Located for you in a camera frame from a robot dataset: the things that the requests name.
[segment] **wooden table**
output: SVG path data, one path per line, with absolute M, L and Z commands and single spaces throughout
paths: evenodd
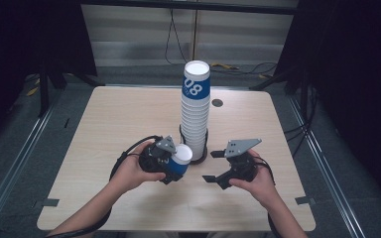
M 228 140 L 261 138 L 254 150 L 271 166 L 278 192 L 301 226 L 315 229 L 309 205 L 295 201 L 305 192 L 270 95 L 221 89 L 212 89 L 210 95 L 223 105 L 210 105 L 208 151 L 225 149 Z M 180 123 L 179 88 L 95 88 L 49 194 L 60 202 L 43 208 L 39 228 L 54 229 L 86 204 L 107 184 L 116 159 L 135 142 L 172 135 L 178 144 Z M 270 230 L 266 210 L 249 192 L 237 187 L 222 190 L 201 177 L 228 170 L 225 159 L 208 155 L 177 182 L 145 182 L 120 197 L 101 230 Z

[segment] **human hand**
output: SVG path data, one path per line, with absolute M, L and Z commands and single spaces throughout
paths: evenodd
M 255 151 L 249 150 L 248 153 L 255 157 L 255 162 L 262 162 L 262 160 L 258 159 L 260 156 Z M 269 170 L 263 166 L 257 166 L 256 177 L 252 181 L 249 182 L 242 179 L 231 178 L 229 183 L 249 191 L 252 196 L 267 209 L 271 207 L 275 201 L 281 199 L 275 189 Z
M 122 162 L 111 179 L 110 182 L 114 182 L 116 187 L 123 193 L 136 188 L 144 181 L 156 181 L 166 176 L 164 173 L 146 173 L 141 169 L 138 163 L 138 155 L 151 144 L 151 141 L 147 141 L 137 146 L 131 155 Z

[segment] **white wall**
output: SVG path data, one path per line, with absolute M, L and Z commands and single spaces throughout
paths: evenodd
M 206 2 L 296 7 L 298 0 L 209 0 Z M 165 64 L 171 23 L 168 9 L 83 5 L 97 66 Z M 174 20 L 187 59 L 223 63 L 278 61 L 292 16 L 174 10 Z M 171 33 L 168 58 L 181 62 L 176 35 Z

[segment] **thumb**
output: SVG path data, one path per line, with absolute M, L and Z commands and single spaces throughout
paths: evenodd
M 228 183 L 233 186 L 240 187 L 245 190 L 249 190 L 249 182 L 237 178 L 231 178 Z
M 156 181 L 161 180 L 166 177 L 166 174 L 164 173 L 146 173 L 145 174 L 145 180 L 147 181 Z

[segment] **stack of cups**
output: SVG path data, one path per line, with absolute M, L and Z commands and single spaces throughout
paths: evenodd
M 181 133 L 192 150 L 192 164 L 204 160 L 209 113 L 209 65 L 195 60 L 185 65 L 182 86 Z

